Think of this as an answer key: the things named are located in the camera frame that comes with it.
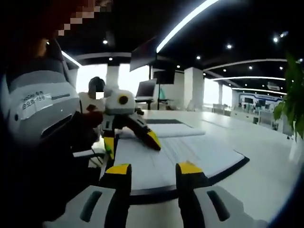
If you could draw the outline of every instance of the white table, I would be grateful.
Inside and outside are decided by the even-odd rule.
[[[244,203],[254,219],[271,221],[293,190],[299,168],[289,159],[291,141],[280,132],[209,112],[144,111],[149,119],[177,119],[202,128],[227,146],[244,154],[250,162],[217,185]],[[177,200],[134,205],[127,228],[182,228]]]

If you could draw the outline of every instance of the ceiling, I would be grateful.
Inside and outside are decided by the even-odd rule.
[[[74,26],[58,41],[72,57],[89,53],[131,52],[153,37],[160,43],[203,2],[113,0],[111,10],[96,13],[94,19],[84,20],[83,24]],[[304,33],[301,31],[303,26],[300,18],[302,4],[295,0],[219,0],[186,24],[161,50],[159,55],[171,61],[164,64],[159,60],[155,64],[163,68],[179,65],[179,70],[193,66],[204,70],[244,60],[285,59],[286,51],[296,59],[304,58]],[[124,62],[128,58],[114,60]],[[88,65],[108,61],[108,57],[100,57],[79,62]],[[282,61],[255,62],[211,69],[212,74],[206,72],[205,77],[216,78],[216,74],[217,77],[283,78],[285,69],[286,62]],[[268,88],[263,85],[272,82],[277,84],[280,92],[286,92],[285,81],[281,80],[233,79],[219,82],[228,86],[232,83],[232,87],[238,85],[266,90]]]

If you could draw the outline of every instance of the bright window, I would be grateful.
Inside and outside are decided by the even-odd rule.
[[[143,66],[130,72],[130,64],[121,64],[118,73],[118,86],[136,95],[139,83],[149,80],[149,66]]]
[[[204,81],[204,105],[219,103],[219,84],[205,78]]]
[[[222,104],[232,106],[232,89],[229,86],[223,85]]]
[[[80,67],[77,73],[76,91],[78,93],[88,92],[89,82],[93,77],[97,76],[105,81],[107,69],[107,64],[88,65]]]

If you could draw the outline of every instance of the potted plant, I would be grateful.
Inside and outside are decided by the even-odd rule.
[[[304,162],[304,72],[294,57],[286,54],[288,67],[285,72],[287,95],[274,109],[274,119],[285,114],[294,132],[290,159]]]

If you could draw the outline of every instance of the white shirt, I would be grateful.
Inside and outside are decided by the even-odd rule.
[[[89,95],[85,92],[81,92],[78,94],[79,99],[82,105],[82,113],[88,113],[89,111],[87,110],[87,107],[89,105],[94,105],[96,109],[94,111],[105,111],[105,101],[104,99],[92,99],[89,97]]]

